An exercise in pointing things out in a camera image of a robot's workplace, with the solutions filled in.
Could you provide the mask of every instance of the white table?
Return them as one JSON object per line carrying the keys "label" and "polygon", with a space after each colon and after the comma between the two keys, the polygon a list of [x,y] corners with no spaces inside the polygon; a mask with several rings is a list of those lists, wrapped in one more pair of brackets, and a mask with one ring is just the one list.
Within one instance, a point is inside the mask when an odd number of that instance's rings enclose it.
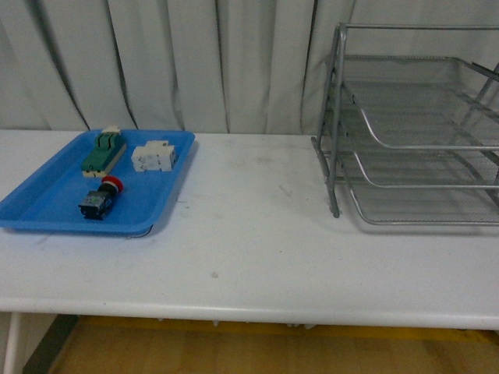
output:
{"label": "white table", "polygon": [[[78,132],[0,132],[3,199]],[[499,228],[334,219],[308,136],[196,136],[144,238],[0,230],[0,310],[499,330]]]}

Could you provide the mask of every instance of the curtain fold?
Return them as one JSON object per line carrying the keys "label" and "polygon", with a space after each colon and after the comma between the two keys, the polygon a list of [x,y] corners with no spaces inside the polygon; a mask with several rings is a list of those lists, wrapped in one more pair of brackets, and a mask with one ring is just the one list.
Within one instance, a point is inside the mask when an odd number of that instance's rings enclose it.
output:
{"label": "curtain fold", "polygon": [[183,129],[166,2],[109,0],[129,105],[139,129]]}
{"label": "curtain fold", "polygon": [[70,90],[91,129],[135,129],[120,77],[119,53],[104,0],[44,0]]}
{"label": "curtain fold", "polygon": [[[498,15],[487,0],[0,0],[0,128],[315,133],[338,21]],[[348,51],[493,69],[497,34],[352,30]]]}
{"label": "curtain fold", "polygon": [[[9,46],[15,54],[16,68],[23,74],[22,84],[27,85],[25,92],[13,92],[12,85],[1,87],[3,118],[16,116],[18,106],[5,108],[5,97],[17,101],[18,104],[33,101],[38,116],[25,118],[26,123],[20,128],[29,129],[87,129],[78,113],[67,89],[53,63],[53,59],[42,32],[35,22],[27,3],[18,0],[2,0],[0,2],[0,21],[9,38]],[[2,70],[12,71],[12,66],[2,63]],[[12,127],[9,123],[0,123],[2,128]]]}

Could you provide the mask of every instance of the mesh shelf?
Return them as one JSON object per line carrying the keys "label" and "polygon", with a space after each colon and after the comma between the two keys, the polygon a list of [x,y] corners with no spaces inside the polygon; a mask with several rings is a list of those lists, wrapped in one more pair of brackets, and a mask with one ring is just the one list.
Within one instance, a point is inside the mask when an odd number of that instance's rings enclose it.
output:
{"label": "mesh shelf", "polygon": [[380,189],[365,182],[351,154],[344,176],[361,217],[371,224],[499,225],[497,191],[485,189]]}
{"label": "mesh shelf", "polygon": [[374,141],[355,109],[342,110],[342,124],[358,168],[378,187],[499,189],[499,156],[476,150],[394,150]]}
{"label": "mesh shelf", "polygon": [[486,81],[455,58],[345,59],[347,97],[390,148],[499,150],[499,99],[474,98]]}

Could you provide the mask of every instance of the metal frame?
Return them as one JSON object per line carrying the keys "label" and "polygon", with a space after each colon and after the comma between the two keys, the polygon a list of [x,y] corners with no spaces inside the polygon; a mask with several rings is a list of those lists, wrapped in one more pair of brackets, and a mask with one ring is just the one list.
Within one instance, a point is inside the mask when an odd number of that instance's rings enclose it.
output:
{"label": "metal frame", "polygon": [[[338,177],[338,170],[337,170],[337,165],[342,167],[342,163],[339,159],[339,149],[338,149],[338,139],[340,137],[340,125],[341,125],[341,110],[342,110],[342,93],[345,91],[348,91],[348,87],[345,87],[344,84],[344,69],[345,69],[345,49],[346,49],[346,42],[347,42],[347,33],[348,29],[377,29],[377,30],[499,30],[499,25],[491,25],[491,26],[440,26],[440,25],[380,25],[380,24],[346,24],[346,23],[339,23],[335,30],[334,30],[334,38],[333,38],[333,43],[331,46],[331,57],[328,61],[327,64],[327,80],[326,84],[324,85],[324,95],[323,95],[323,102],[322,106],[320,109],[320,122],[318,124],[318,129],[317,129],[317,135],[312,137],[312,144],[313,148],[315,149],[317,156],[319,158],[320,166],[322,168],[322,172],[325,177],[325,182],[327,186],[327,193],[329,195],[329,200],[330,200],[330,210],[333,213],[334,217],[339,217],[340,211],[338,207],[338,201],[336,198],[336,193],[335,193],[335,186],[336,183],[339,180]],[[482,67],[481,65],[471,63],[469,64],[468,62],[463,62],[467,67],[471,68],[472,70],[479,72],[480,74],[486,76],[487,82],[483,85],[482,90],[480,91],[478,97],[476,100],[480,100],[481,97],[485,95],[487,92],[490,84],[492,83],[493,80],[496,80],[499,82],[499,74],[497,74],[497,71],[499,70],[499,64],[497,64],[496,69],[494,71],[491,71],[487,68]],[[330,97],[330,92],[331,92],[331,85],[333,86],[333,92],[332,92],[332,97]],[[332,118],[332,124],[331,128],[327,129],[327,123],[326,123],[326,114],[327,114],[327,106],[329,100],[333,98],[333,118]],[[371,131],[370,125],[369,125],[369,119],[367,118],[366,113],[364,110],[357,105],[357,109],[359,113],[362,115],[364,122],[367,124],[368,129],[371,132],[371,135],[374,136],[373,132]],[[466,118],[469,118],[471,113],[468,113],[465,116]],[[331,150],[323,150],[323,139],[326,136],[326,131],[329,130],[330,132],[330,137],[331,137]],[[484,146],[480,142],[477,144],[471,144],[470,146],[423,146],[423,147],[404,147],[405,149],[446,149],[449,151],[452,150],[461,150],[461,149],[466,149],[466,150],[478,150],[481,152],[485,157],[489,158],[492,160],[494,163],[496,163],[499,166],[499,157],[493,152],[493,150],[499,150],[499,146]],[[434,188],[434,186],[423,186],[422,188]],[[453,185],[440,185],[438,188],[440,189],[445,189],[445,188],[454,188],[455,186]],[[490,188],[490,186],[485,186],[485,185],[480,185],[478,184],[477,188],[483,188],[486,190],[487,194],[489,194],[490,198],[496,203],[496,205],[499,206],[499,200],[497,199],[496,195],[497,193],[495,192],[490,192],[487,190],[487,187]],[[409,188],[419,188],[419,186],[409,186]],[[357,206],[358,211],[362,215],[362,210],[360,209],[360,205],[358,201],[355,198],[355,194],[353,193],[352,189],[350,188],[350,192],[352,194],[352,197],[354,198],[354,202]],[[363,217],[365,221],[369,223],[375,223],[372,222],[371,220],[367,219],[366,217]],[[387,224],[401,224],[400,222],[393,222],[393,223],[387,223]],[[425,224],[425,223],[407,223],[407,224]],[[441,224],[486,224],[486,225],[495,225],[498,224],[499,222],[470,222],[470,223],[452,223],[452,222],[442,222]]]}

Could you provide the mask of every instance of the plastic tray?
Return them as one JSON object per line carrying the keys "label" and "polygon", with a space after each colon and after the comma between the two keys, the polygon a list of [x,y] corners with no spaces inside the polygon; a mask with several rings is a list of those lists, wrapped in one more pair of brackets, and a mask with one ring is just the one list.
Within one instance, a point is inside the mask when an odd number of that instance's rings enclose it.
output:
{"label": "plastic tray", "polygon": [[[168,202],[194,135],[182,131],[122,131],[127,149],[111,174],[122,180],[125,189],[109,215],[94,221],[83,218],[78,204],[90,190],[99,187],[101,179],[83,177],[80,165],[94,148],[94,139],[100,132],[77,136],[12,191],[0,203],[0,227],[134,236],[147,233]],[[177,160],[172,171],[133,169],[133,150],[148,140],[167,140],[175,146]]]}

